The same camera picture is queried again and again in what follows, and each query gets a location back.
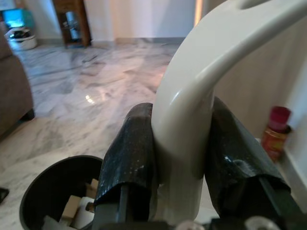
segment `brown sofa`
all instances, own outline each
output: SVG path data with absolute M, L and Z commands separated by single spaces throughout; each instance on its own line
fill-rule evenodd
M 0 135 L 20 119 L 33 119 L 33 99 L 23 66 L 0 31 Z

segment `white plastic handle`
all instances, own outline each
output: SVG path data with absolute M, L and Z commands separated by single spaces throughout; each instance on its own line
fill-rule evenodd
M 307 0 L 228 0 L 208 13 L 179 47 L 152 113 L 170 223 L 192 219 L 199 209 L 215 84 L 239 60 L 306 14 Z

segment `teal object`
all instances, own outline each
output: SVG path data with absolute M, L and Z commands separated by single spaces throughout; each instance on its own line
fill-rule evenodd
M 31 12 L 25 9 L 14 9 L 3 12 L 3 19 L 10 27 L 26 26 L 30 29 L 34 28 L 34 20 Z

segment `black bucket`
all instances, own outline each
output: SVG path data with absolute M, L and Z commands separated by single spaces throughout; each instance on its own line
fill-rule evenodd
M 85 183 L 99 179 L 102 159 L 75 156 L 44 170 L 30 184 L 21 201 L 19 215 L 25 230 L 41 230 L 44 217 L 59 221 L 70 195 L 85 196 Z

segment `white marble floor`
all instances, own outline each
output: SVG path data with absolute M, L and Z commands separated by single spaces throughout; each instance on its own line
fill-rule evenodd
M 153 102 L 176 44 L 110 49 L 39 46 L 16 53 L 26 69 L 36 118 L 0 141 L 0 228 L 22 229 L 18 210 L 28 185 L 46 167 L 74 155 L 103 158 L 127 112 Z M 216 216 L 203 188 L 198 220 Z

